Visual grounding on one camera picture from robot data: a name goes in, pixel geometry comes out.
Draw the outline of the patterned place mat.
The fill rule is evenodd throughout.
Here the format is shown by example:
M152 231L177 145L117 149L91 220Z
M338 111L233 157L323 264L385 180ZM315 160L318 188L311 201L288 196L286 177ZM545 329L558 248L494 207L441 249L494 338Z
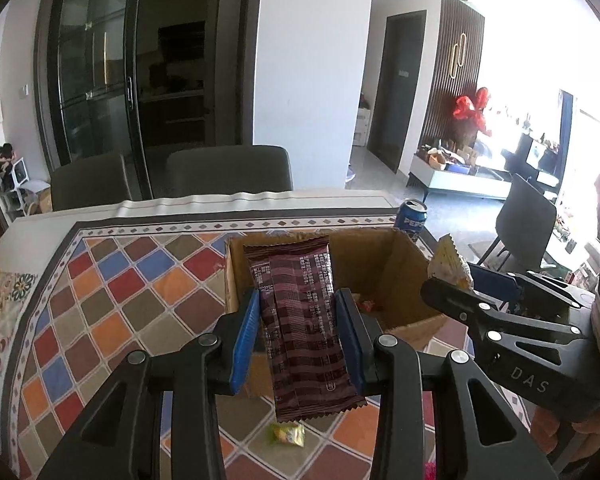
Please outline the patterned place mat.
M7 348L35 281L35 274L0 272L0 376L6 370Z

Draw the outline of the colourful diamond tablecloth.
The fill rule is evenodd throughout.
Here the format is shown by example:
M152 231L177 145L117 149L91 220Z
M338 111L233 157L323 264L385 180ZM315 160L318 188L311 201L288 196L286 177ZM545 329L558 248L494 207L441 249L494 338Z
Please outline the colourful diamond tablecloth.
M40 280L12 339L1 398L1 445L18 479L47 457L129 352L163 354L208 332L225 307L226 245L251 232L284 234L391 226L373 209L269 210L156 220L51 214L15 242ZM34 255L42 228L58 235ZM219 400L220 443L230 479L368 479L379 400L306 423L302 448L276 445L267 393Z

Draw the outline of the white low tv cabinet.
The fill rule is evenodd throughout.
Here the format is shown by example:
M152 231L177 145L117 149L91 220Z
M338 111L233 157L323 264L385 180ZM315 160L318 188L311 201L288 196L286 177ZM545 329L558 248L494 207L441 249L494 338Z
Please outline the white low tv cabinet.
M460 174L449 170L437 170L420 157L412 160L407 185L420 188L424 200L432 194L462 194L491 200L505 200L510 191L510 182L499 179L495 174Z

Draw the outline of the red balloon decoration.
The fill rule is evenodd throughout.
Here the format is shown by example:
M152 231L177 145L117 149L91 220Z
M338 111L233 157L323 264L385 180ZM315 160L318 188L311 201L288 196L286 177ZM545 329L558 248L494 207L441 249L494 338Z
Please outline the red balloon decoration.
M455 120L469 120L478 131L486 136L492 136L492 131L486 125L486 118L483 115L489 99L490 93L486 87L479 88L473 99L466 94L459 96L455 100L452 117Z

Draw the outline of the dark dining chair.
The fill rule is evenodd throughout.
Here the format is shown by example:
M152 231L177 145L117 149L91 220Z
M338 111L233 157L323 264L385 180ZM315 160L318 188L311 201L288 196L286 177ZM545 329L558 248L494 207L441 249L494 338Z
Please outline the dark dining chair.
M81 158L50 174L53 211L113 205L132 200L119 153Z
M190 148L166 160L169 197L288 192L294 189L287 151L274 145Z

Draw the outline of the cardboard box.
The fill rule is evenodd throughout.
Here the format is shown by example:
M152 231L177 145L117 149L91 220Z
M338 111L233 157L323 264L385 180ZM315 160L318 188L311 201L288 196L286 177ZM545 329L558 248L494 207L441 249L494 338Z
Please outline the cardboard box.
M391 228L248 233L232 237L226 243L226 310L237 311L250 289L259 292L245 256L247 245L285 244L321 236L329 240L335 294L346 288L361 300L373 300L375 310L367 314L383 330L417 350L425 348L448 319L420 298L420 288L428 276L428 258L406 234ZM250 396L274 396L261 312L256 348L242 389Z

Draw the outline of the green yellow small candy packet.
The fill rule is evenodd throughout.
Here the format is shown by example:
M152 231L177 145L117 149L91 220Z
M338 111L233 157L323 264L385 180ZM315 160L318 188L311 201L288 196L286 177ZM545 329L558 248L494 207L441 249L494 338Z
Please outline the green yellow small candy packet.
M290 445L303 448L306 444L306 428L298 422L272 422L266 428L272 445Z

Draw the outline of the black glass sliding door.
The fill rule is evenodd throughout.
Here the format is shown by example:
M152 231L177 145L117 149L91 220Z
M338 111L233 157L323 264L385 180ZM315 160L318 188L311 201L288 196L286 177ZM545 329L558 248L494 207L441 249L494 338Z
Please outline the black glass sliding door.
M50 170L123 157L134 198L188 148L250 144L260 0L41 0L36 105Z

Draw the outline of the dark interior door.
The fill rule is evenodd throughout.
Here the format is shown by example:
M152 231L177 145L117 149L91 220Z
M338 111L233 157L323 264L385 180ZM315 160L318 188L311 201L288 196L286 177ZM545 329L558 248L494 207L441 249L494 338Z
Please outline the dark interior door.
M412 117L424 47L425 10L388 16L367 149L397 172Z

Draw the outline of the red gold candy wrapper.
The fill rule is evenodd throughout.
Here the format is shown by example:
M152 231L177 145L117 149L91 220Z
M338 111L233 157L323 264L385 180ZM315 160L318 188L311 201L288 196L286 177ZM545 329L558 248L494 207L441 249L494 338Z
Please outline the red gold candy wrapper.
M375 303L373 302L373 300L361 300L358 302L358 307L367 313L373 312L373 310L375 310Z

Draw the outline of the dark side chair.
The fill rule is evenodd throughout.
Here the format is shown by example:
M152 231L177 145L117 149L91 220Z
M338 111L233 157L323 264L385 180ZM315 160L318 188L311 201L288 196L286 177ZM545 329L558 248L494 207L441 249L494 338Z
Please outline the dark side chair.
M519 174L514 174L505 203L496 217L496 239L477 264L483 264L498 243L525 271L539 271L557 218L556 207Z

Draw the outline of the tan snack bag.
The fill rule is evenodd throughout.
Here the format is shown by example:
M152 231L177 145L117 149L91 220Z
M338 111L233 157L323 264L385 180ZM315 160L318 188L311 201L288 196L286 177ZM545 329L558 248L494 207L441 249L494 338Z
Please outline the tan snack bag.
M468 292L474 290L474 279L469 264L458 251L450 234L438 240L434 255L428 264L428 278L438 278Z

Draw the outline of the maroon striped snack bar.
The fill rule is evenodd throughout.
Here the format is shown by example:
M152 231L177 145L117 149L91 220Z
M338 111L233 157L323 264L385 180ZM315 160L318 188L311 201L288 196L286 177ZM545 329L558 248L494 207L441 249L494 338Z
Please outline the maroon striped snack bar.
M340 344L326 236L244 248L260 312L276 418L300 422L362 408Z

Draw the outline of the dark dining chair right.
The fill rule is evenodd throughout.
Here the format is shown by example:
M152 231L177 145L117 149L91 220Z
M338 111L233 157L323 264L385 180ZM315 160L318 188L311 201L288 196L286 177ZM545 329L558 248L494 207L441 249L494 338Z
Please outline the dark dining chair right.
M166 160L169 197L288 192L294 189L287 151L274 145L190 148Z

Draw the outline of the white shelf with toy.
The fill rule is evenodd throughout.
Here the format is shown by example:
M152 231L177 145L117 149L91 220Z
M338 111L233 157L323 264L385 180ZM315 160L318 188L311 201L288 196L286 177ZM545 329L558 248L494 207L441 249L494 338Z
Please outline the white shelf with toy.
M32 179L12 144L0 146L0 207L8 222L42 214L50 206L50 184Z

